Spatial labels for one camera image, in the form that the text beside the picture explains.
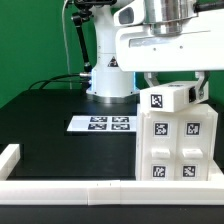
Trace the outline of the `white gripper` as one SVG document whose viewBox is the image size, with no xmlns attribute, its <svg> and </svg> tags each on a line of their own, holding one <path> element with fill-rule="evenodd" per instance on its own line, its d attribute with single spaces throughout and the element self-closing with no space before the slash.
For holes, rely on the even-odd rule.
<svg viewBox="0 0 224 224">
<path fill-rule="evenodd" d="M 198 98 L 210 72 L 224 70 L 224 29 L 217 25 L 186 31 L 177 36 L 157 37 L 149 28 L 125 28 L 116 35 L 117 61 L 123 71 L 145 72 L 150 87 L 159 85 L 157 72 L 196 71 Z"/>
</svg>

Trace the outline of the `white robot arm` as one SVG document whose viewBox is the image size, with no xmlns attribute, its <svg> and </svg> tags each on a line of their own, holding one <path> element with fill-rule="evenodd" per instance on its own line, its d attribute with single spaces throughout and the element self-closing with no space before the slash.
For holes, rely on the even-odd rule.
<svg viewBox="0 0 224 224">
<path fill-rule="evenodd" d="M 224 70 L 224 1 L 74 0 L 80 26 L 93 20 L 97 63 L 91 98 L 123 102 L 137 93 L 136 72 Z"/>
</svg>

